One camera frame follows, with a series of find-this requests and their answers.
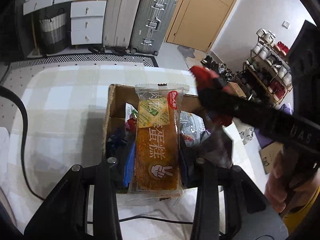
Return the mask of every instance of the wooden door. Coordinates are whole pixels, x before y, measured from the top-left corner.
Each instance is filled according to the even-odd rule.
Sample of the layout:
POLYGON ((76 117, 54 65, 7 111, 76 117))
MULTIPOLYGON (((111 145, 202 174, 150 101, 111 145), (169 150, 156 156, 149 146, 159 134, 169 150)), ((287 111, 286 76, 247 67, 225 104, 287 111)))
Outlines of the wooden door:
POLYGON ((183 0, 167 42, 208 51, 235 0, 183 0))

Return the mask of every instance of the suitcase handle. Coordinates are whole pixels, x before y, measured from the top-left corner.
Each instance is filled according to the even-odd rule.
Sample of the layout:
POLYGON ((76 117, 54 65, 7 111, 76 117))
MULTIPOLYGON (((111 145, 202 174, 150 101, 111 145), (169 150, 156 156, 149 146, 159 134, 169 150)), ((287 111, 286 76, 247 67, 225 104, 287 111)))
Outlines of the suitcase handle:
POLYGON ((158 22, 157 27, 154 31, 158 31, 160 29, 161 21, 156 17, 156 21, 158 22))

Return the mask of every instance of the white suitcase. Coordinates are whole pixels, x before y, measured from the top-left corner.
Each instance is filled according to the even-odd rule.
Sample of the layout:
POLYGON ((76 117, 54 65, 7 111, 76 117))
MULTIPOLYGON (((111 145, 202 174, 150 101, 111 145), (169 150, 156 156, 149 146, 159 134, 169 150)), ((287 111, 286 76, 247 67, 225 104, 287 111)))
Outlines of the white suitcase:
POLYGON ((140 0, 108 0, 103 24, 105 47, 128 48, 140 0))

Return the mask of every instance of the gray suitcase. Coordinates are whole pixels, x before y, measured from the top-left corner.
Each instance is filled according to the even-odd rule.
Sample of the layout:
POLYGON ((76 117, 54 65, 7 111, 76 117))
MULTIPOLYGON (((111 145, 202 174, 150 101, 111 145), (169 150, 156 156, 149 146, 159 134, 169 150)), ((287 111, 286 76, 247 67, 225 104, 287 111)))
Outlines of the gray suitcase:
POLYGON ((140 0, 131 34, 131 53, 150 52, 157 56, 177 0, 140 0))
POLYGON ((106 47, 128 48, 140 0, 108 0, 102 43, 106 47))

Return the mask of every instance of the white table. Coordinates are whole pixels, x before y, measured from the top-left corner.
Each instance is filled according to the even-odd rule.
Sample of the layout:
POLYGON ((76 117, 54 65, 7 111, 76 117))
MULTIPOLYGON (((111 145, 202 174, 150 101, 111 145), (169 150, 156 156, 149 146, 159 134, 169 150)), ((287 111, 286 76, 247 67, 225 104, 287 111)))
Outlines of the white table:
MULTIPOLYGON (((190 72, 155 67, 125 65, 88 65, 48 68, 35 75, 22 101, 29 118, 25 150, 27 176, 31 187, 46 197, 73 164, 84 167, 101 161, 102 122, 110 84, 134 86, 141 83, 183 83, 196 95, 190 72)), ((253 170, 234 124, 226 128, 234 140, 233 161, 255 181, 253 170)), ((20 161, 22 118, 19 111, 10 135, 3 140, 8 150, 1 153, 0 186, 6 193, 24 231, 41 201, 31 195, 23 180, 20 161)), ((88 219, 92 219, 92 197, 88 219)), ((175 203, 169 199, 149 206, 125 206, 125 195, 117 195, 119 218, 138 214, 157 215, 171 220, 192 221, 196 189, 175 203)), ((153 220, 121 223, 123 239, 189 239, 190 225, 168 224, 153 220)))

